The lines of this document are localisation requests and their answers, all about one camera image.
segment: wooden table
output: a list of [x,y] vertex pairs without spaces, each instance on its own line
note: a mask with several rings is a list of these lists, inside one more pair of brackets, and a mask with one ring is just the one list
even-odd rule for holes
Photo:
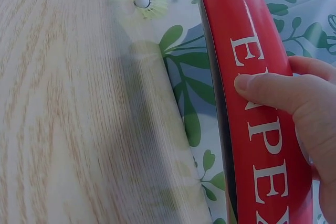
[[210,223],[131,0],[0,0],[0,223]]

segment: floral tablecloth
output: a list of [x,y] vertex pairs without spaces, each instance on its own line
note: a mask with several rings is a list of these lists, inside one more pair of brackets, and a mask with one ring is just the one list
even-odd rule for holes
[[[225,223],[222,154],[211,73],[197,0],[168,0],[168,15],[154,20],[160,49],[215,224]],[[266,0],[287,54],[336,66],[336,0]],[[326,223],[314,182],[314,219]]]

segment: leaf pattern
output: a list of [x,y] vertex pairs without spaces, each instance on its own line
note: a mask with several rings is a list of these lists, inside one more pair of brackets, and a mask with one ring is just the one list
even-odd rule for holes
[[215,163],[216,156],[210,150],[206,150],[203,155],[203,168],[204,172],[211,169]]

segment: finger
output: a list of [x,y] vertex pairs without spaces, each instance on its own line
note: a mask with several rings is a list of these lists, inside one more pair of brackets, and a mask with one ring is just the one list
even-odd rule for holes
[[275,73],[251,76],[240,74],[235,80],[237,92],[247,100],[294,114],[306,103],[308,93],[314,93],[302,77]]
[[288,59],[294,73],[312,74],[336,84],[336,68],[332,65],[302,56],[291,56]]

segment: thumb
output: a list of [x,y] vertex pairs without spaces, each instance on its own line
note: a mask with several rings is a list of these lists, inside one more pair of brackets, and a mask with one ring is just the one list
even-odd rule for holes
[[326,81],[308,74],[297,77],[275,73],[257,76],[241,74],[235,80],[235,88],[248,101],[294,115],[300,107],[316,96],[324,82]]

